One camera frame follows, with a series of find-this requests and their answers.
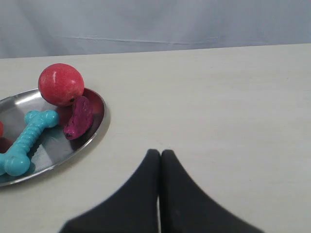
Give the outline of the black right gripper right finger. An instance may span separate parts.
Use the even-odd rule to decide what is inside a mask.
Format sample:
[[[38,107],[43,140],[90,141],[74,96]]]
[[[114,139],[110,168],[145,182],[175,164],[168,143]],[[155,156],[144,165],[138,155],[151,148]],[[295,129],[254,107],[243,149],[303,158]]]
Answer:
[[[161,155],[160,221],[163,233],[261,232],[210,198],[172,150]]]

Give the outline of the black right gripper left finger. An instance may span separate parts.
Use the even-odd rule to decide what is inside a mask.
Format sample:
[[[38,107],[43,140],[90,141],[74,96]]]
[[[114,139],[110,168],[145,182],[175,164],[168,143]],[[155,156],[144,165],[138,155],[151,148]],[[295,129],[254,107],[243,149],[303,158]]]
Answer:
[[[149,149],[133,175],[98,206],[65,223],[62,233],[156,233],[160,154]]]

